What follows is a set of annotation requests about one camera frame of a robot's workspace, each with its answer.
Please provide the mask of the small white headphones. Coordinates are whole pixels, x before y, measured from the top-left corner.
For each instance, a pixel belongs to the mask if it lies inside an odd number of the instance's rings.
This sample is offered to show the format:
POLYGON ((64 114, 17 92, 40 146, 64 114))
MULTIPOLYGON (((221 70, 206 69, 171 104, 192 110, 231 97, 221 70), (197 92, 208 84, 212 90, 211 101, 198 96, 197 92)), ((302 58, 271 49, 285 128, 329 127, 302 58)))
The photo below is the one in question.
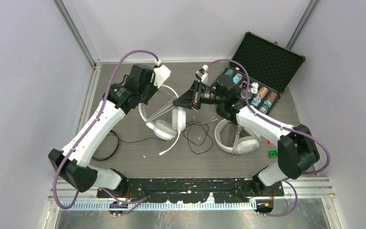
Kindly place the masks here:
POLYGON ((138 108, 144 124, 162 140, 169 141, 178 138, 185 129, 186 111, 174 106, 173 99, 151 116, 147 116, 143 103, 139 104, 138 108))

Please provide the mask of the large white grey headphones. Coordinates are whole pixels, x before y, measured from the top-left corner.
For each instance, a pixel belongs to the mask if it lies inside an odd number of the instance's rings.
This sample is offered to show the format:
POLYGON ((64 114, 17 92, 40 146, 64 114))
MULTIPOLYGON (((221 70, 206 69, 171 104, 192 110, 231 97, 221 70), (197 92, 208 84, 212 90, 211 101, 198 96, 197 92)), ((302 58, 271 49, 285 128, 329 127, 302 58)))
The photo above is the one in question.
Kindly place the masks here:
POLYGON ((250 128, 236 126, 234 141, 231 146, 224 145, 222 142, 221 132, 225 126, 233 124, 223 119, 214 130, 214 138, 217 145, 225 152, 232 155, 244 155, 257 150, 260 147, 261 136, 250 128))

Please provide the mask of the black headphones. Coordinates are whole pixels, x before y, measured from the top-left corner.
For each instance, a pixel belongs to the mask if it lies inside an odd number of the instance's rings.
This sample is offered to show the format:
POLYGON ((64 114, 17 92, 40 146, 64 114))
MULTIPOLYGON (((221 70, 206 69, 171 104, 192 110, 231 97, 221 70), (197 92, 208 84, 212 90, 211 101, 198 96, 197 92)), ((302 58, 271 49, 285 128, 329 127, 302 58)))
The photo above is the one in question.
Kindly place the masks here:
POLYGON ((114 130, 110 130, 105 141, 99 146, 99 149, 94 153, 92 159, 103 162, 111 159, 118 151, 121 145, 121 140, 114 130))

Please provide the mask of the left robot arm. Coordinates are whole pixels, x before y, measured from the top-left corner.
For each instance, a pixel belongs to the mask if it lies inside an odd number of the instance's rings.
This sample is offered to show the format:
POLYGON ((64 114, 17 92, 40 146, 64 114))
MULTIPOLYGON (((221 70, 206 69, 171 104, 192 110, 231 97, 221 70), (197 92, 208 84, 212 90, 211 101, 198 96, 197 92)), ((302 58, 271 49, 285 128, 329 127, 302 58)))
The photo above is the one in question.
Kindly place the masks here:
POLYGON ((112 84, 80 132, 61 150, 53 149, 49 153, 59 177, 81 193, 90 188, 107 188, 115 197, 123 197, 127 191, 123 175, 114 169, 94 167, 90 161, 112 128, 130 110, 148 103, 170 74, 165 65, 135 64, 122 84, 112 84))

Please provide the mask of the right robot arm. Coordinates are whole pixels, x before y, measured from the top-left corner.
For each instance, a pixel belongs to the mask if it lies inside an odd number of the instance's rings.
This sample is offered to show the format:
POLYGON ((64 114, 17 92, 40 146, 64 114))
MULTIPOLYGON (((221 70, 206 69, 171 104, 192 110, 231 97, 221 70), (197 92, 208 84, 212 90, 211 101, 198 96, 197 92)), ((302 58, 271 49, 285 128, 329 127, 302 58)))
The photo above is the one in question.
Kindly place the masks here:
POLYGON ((199 110, 202 104, 216 104, 224 119, 249 128, 274 143, 278 151, 277 162, 253 176, 253 190, 265 196, 272 185, 286 178, 297 179, 319 159, 320 155, 305 125, 292 126, 248 106, 240 96, 241 89, 231 76, 220 75, 215 87, 193 81, 190 89, 174 100, 177 107, 199 110))

